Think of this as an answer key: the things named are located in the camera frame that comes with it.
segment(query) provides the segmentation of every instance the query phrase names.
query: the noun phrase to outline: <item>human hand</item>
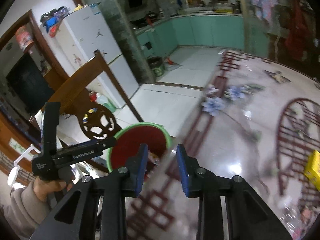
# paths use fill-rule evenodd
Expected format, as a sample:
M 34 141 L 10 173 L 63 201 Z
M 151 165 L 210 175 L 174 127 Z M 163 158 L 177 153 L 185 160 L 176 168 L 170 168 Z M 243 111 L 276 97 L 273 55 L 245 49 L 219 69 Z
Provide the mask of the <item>human hand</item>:
M 47 201 L 47 196 L 50 193 L 58 192 L 63 190 L 65 187 L 67 187 L 67 191 L 69 191 L 72 188 L 71 181 L 67 183 L 63 180 L 53 180 L 53 181 L 43 181 L 39 179 L 39 177 L 36 178 L 35 182 L 33 183 L 33 191 L 36 194 L 37 198 L 43 202 Z

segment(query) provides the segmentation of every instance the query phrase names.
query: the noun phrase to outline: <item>wooden chair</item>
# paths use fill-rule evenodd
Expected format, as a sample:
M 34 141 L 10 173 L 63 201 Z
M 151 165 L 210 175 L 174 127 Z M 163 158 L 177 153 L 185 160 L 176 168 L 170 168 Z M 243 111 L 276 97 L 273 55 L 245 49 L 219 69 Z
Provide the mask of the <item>wooden chair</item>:
M 105 106 L 90 101 L 89 93 L 86 89 L 86 86 L 103 71 L 106 72 L 138 121 L 143 122 L 141 116 L 138 114 L 121 85 L 113 75 L 108 64 L 105 62 L 100 51 L 97 50 L 94 54 L 95 57 L 79 68 L 48 100 L 49 102 L 61 102 L 60 114 L 65 113 L 75 115 L 82 132 L 91 140 L 111 137 L 121 130 L 121 127 L 116 122 L 116 118 Z M 96 109 L 96 111 L 89 114 L 88 111 L 90 109 Z M 87 114 L 88 118 L 86 122 L 83 122 L 85 114 Z M 105 116 L 108 121 L 106 126 L 102 124 L 101 119 L 103 116 Z M 93 127 L 100 128 L 101 133 L 97 134 L 92 131 Z M 87 160 L 87 162 L 95 168 L 108 172 L 108 169 L 92 160 Z

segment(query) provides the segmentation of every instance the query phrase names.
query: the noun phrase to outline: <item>white desk lamp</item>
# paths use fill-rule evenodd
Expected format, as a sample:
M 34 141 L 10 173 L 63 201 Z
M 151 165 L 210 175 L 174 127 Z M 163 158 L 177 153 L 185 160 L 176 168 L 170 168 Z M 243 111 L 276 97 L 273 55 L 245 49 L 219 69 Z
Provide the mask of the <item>white desk lamp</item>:
M 36 147 L 33 146 L 33 144 L 30 145 L 30 147 L 25 150 L 25 152 L 23 154 L 21 154 L 18 159 L 16 159 L 13 162 L 14 167 L 12 168 L 12 170 L 9 173 L 8 176 L 8 185 L 10 187 L 13 186 L 13 184 L 16 182 L 17 176 L 18 176 L 18 172 L 20 170 L 20 166 L 18 165 L 19 161 L 21 161 L 29 152 L 31 152 L 32 150 L 35 150 L 37 153 L 41 153 Z

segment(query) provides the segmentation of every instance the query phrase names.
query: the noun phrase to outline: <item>green bin rim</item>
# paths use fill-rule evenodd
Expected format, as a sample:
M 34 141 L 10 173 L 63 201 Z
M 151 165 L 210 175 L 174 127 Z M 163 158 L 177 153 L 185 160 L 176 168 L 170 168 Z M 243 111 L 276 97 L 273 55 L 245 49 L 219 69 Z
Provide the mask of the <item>green bin rim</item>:
M 158 124 L 155 124 L 155 123 L 151 123 L 151 122 L 140 122 L 140 123 L 135 123 L 135 124 L 132 124 L 130 126 L 127 126 L 126 128 L 120 130 L 119 132 L 117 132 L 114 137 L 116 139 L 120 138 L 126 131 L 132 129 L 132 128 L 135 128 L 135 127 L 138 127 L 138 126 L 153 126 L 153 127 L 156 127 L 158 128 L 159 130 L 161 130 L 161 132 L 163 132 L 164 134 L 164 137 L 165 137 L 165 144 L 166 144 L 166 148 L 169 149 L 170 146 L 171 146 L 171 137 L 170 137 L 170 134 L 161 126 L 161 125 L 158 125 Z M 108 167 L 108 170 L 109 172 L 112 172 L 113 169 L 111 167 L 111 154 L 112 154 L 112 149 L 113 147 L 107 149 L 107 153 L 106 153 L 106 159 L 107 159 L 107 167 Z

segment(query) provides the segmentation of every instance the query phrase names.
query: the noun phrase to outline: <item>person's arm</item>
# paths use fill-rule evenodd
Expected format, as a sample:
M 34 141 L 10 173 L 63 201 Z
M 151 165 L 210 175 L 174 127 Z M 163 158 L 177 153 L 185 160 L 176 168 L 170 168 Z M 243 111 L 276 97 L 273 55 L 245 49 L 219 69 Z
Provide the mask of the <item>person's arm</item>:
M 11 205 L 1 208 L 15 233 L 29 238 L 50 212 L 47 195 L 64 189 L 66 185 L 65 181 L 44 182 L 36 178 L 26 189 L 15 190 Z

